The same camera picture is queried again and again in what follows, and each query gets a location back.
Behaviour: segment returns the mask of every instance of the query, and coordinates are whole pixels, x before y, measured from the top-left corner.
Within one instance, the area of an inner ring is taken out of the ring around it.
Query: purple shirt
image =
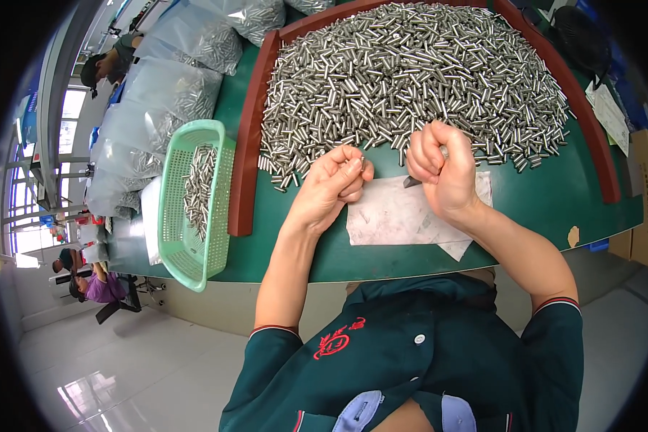
[[[117,274],[111,272],[105,276],[105,282],[102,282],[96,273],[92,274],[89,278],[89,288],[84,297],[97,303],[110,303],[122,300],[126,295],[127,291],[117,280]]]

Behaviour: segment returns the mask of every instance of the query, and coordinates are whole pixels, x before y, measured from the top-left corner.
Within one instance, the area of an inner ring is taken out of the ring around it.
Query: fingers
[[[439,176],[435,176],[415,161],[415,157],[411,151],[406,152],[406,167],[408,167],[408,174],[411,177],[416,178],[423,183],[432,183],[433,185],[436,185],[440,181]]]
[[[358,190],[362,189],[364,182],[365,181],[363,180],[363,177],[358,176],[355,180],[353,180],[353,183],[346,186],[346,188],[342,190],[341,193],[338,194],[338,196],[344,198],[348,195],[351,195],[353,192],[357,192]]]
[[[328,151],[326,154],[321,156],[319,159],[329,159],[333,160],[337,164],[342,164],[347,160],[353,160],[355,158],[360,159],[363,156],[363,152],[360,149],[351,147],[349,145],[341,145],[335,147],[333,150]]]
[[[422,153],[432,164],[431,168],[436,168],[437,173],[441,170],[441,167],[444,165],[444,155],[440,151],[440,143],[437,142],[434,134],[432,133],[431,125],[424,125],[422,127],[422,136],[420,145],[422,147]],[[434,172],[433,169],[428,167],[428,171]]]
[[[359,200],[362,197],[363,197],[363,189],[360,188],[350,195],[339,196],[338,200],[343,201],[344,203],[355,203],[357,200]]]
[[[337,151],[341,147],[348,147],[348,146],[339,146],[336,149],[329,151],[327,155]],[[336,173],[334,173],[333,176],[331,176],[328,180],[326,180],[326,183],[331,188],[333,188],[333,190],[338,195],[346,187],[350,186],[354,181],[356,181],[360,177],[361,172],[362,172],[362,163],[360,158],[359,157],[352,158],[348,160],[348,162],[346,162],[346,164],[342,166]]]
[[[423,137],[423,132],[417,131],[410,134],[410,148],[406,151],[406,165],[408,166],[408,173],[424,182],[432,183],[434,185],[439,181],[437,173],[439,170],[430,162],[423,152],[423,141],[429,141],[427,137]]]
[[[371,161],[365,160],[361,177],[363,177],[363,180],[366,182],[371,182],[374,178],[374,165]]]
[[[430,130],[438,143],[446,145],[452,166],[475,167],[475,159],[471,152],[471,140],[463,132],[453,126],[445,125],[439,120],[432,122]]]

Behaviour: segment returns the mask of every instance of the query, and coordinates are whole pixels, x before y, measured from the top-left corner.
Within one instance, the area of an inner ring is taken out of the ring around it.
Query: red embroidered logo
[[[343,327],[336,330],[333,336],[329,333],[319,342],[319,351],[314,353],[314,359],[319,360],[323,355],[331,355],[335,352],[338,352],[348,346],[350,342],[350,337],[347,334],[343,334],[344,330],[358,330],[365,326],[365,319],[362,316],[358,316],[358,321],[355,321],[349,326],[344,325]]]

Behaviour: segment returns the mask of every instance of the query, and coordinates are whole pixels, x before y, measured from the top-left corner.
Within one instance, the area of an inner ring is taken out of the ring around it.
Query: black cap
[[[105,58],[105,54],[98,54],[93,57],[89,57],[84,66],[81,68],[81,73],[79,74],[79,79],[81,83],[91,89],[91,98],[95,99],[99,92],[96,91],[96,73],[99,71],[96,63],[100,62]]]
[[[69,295],[79,300],[79,303],[84,303],[84,294],[80,293],[78,288],[79,286],[77,285],[77,281],[75,281],[75,277],[72,276],[69,280]]]

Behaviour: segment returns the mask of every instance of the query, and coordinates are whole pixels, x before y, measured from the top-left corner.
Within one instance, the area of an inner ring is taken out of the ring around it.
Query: red wooden edge
[[[257,160],[262,140],[262,118],[267,99],[267,81],[276,63],[280,47],[278,31],[267,33],[254,63],[247,87],[242,116],[235,142],[235,159],[231,178],[231,197],[228,206],[228,234],[252,234],[254,194],[257,187]]]
[[[410,3],[413,0],[401,0]],[[441,0],[449,5],[472,5],[484,8],[487,0]],[[389,0],[357,0],[334,6],[318,14],[305,17],[280,30],[267,34],[254,64],[252,77],[247,87],[247,95],[242,106],[238,139],[235,147],[233,162],[233,177],[231,180],[231,198],[228,211],[228,234],[232,236],[248,236],[252,234],[254,214],[254,196],[257,186],[257,160],[261,142],[261,127],[264,103],[267,97],[267,81],[271,76],[281,41],[293,42],[297,37],[304,36],[312,30],[335,22],[337,19],[349,17],[355,13],[370,10]],[[609,145],[603,134],[593,110],[579,82],[571,73],[569,67],[554,47],[544,37],[524,21],[521,13],[508,0],[495,0],[495,12],[500,13],[512,27],[519,30],[528,42],[537,50],[557,79],[562,91],[569,99],[571,110],[578,116],[583,136],[600,181],[604,203],[617,203],[621,200],[621,191],[612,162]]]
[[[532,25],[525,21],[521,12],[509,0],[495,0],[495,12],[501,14],[506,21],[516,30],[519,30],[533,48],[536,48],[539,55],[552,72],[552,76],[562,87],[562,91],[569,100],[571,110],[579,119],[579,125],[590,156],[593,158],[595,171],[600,183],[600,191],[605,204],[618,203],[621,198],[621,189],[617,179],[616,169],[612,161],[612,154],[609,151],[609,144],[603,132],[602,126],[598,123],[590,103],[585,98],[585,93],[579,81],[576,80],[571,69],[567,66],[562,56]]]

